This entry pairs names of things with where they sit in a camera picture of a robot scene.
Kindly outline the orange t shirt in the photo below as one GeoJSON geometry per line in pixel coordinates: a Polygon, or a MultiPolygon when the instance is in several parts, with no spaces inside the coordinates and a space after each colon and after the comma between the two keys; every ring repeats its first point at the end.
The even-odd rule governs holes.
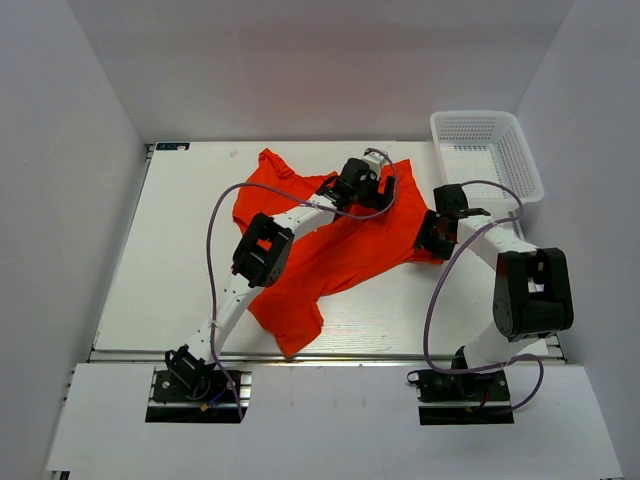
{"type": "MultiPolygon", "coordinates": [[[[324,319],[317,302],[321,297],[350,289],[402,263],[440,262],[414,247],[428,207],[410,161],[385,166],[382,175],[397,175],[399,180],[399,197],[390,212],[373,218],[371,210],[355,206],[350,216],[296,241],[282,277],[251,303],[250,313],[274,336],[285,356],[298,353],[320,335],[324,319]]],[[[259,212],[284,213],[298,199],[309,198],[328,178],[301,176],[278,154],[264,149],[247,186],[238,193],[233,220],[245,230],[259,212]]]]}

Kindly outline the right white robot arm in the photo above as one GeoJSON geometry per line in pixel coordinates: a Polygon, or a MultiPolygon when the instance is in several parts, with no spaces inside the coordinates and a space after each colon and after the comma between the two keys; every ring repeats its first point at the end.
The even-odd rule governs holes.
{"type": "Polygon", "coordinates": [[[451,375],[453,390],[472,399],[488,385],[485,371],[501,370],[520,360],[527,346],[560,331],[574,321],[567,259],[558,248],[539,248],[516,235],[511,225],[524,213],[523,201],[508,187],[487,180],[447,184],[433,191],[435,209],[425,214],[414,246],[446,262],[434,287],[423,329],[423,355],[434,371],[451,375]],[[516,205],[512,214],[494,218],[487,210],[469,206],[466,186],[495,187],[516,205]],[[430,355],[430,327],[438,297],[453,267],[472,251],[495,273],[492,322],[470,343],[459,349],[462,364],[448,369],[437,366],[430,355]]]}

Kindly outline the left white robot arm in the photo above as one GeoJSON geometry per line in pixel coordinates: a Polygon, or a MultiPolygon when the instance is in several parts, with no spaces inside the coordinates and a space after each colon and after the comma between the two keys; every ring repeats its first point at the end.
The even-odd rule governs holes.
{"type": "Polygon", "coordinates": [[[206,265],[212,295],[211,314],[180,349],[196,364],[180,370],[177,387],[188,398],[199,399],[211,387],[211,374],[204,367],[220,368],[219,354],[239,319],[263,290],[273,286],[285,271],[295,242],[332,223],[338,217],[359,221],[379,217],[392,208],[399,194],[397,169],[388,154],[369,148],[360,158],[351,158],[342,172],[323,182],[307,199],[257,182],[234,184],[223,191],[214,205],[206,234],[206,265]],[[222,292],[216,292],[213,270],[213,226],[223,200],[231,192],[252,188],[276,194],[294,207],[269,216],[254,215],[236,246],[231,273],[222,292]]]}

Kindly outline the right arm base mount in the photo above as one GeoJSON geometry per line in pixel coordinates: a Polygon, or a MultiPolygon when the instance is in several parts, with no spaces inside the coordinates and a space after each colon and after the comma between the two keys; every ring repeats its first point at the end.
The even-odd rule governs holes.
{"type": "Polygon", "coordinates": [[[421,426],[508,425],[514,423],[503,371],[445,375],[413,370],[407,382],[418,393],[421,426]]]}

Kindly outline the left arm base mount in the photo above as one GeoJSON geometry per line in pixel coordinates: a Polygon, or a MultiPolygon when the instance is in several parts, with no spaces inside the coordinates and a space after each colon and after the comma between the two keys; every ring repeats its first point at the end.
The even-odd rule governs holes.
{"type": "Polygon", "coordinates": [[[249,406],[251,373],[194,357],[184,345],[155,370],[145,421],[151,424],[239,424],[249,406]]]}

